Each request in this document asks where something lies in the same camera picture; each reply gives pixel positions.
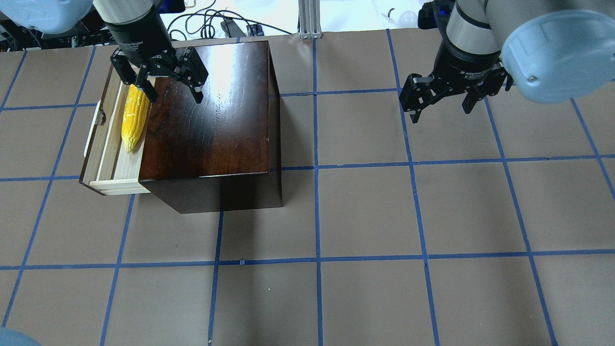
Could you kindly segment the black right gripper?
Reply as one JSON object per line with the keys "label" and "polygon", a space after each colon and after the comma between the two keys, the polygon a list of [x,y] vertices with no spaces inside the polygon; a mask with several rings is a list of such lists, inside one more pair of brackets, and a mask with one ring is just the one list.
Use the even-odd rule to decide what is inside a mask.
{"label": "black right gripper", "polygon": [[425,77],[409,74],[399,101],[411,122],[416,124],[422,110],[444,97],[457,96],[468,89],[463,111],[470,114],[479,101],[486,96],[496,96],[503,86],[509,91],[513,83],[513,76],[503,67],[500,52],[469,53],[450,41],[443,41],[432,73]]}

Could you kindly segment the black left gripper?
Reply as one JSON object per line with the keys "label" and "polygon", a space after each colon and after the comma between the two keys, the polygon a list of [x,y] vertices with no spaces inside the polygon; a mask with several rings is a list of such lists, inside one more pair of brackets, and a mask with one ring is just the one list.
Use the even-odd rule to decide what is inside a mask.
{"label": "black left gripper", "polygon": [[129,23],[108,23],[108,28],[119,46],[110,61],[125,85],[137,86],[137,74],[131,64],[139,68],[145,65],[152,76],[163,77],[171,77],[178,67],[178,81],[189,88],[197,104],[202,103],[208,70],[194,47],[176,56],[158,10],[149,10]]}

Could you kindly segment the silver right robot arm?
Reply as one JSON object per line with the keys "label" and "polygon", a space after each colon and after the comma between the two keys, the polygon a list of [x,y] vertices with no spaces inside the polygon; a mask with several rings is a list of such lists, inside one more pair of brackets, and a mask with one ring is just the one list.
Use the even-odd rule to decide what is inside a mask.
{"label": "silver right robot arm", "polygon": [[418,27],[442,41],[432,73],[409,74],[398,97],[413,123],[444,97],[463,94],[467,114],[512,86],[527,100],[561,103],[615,75],[612,0],[433,0]]}

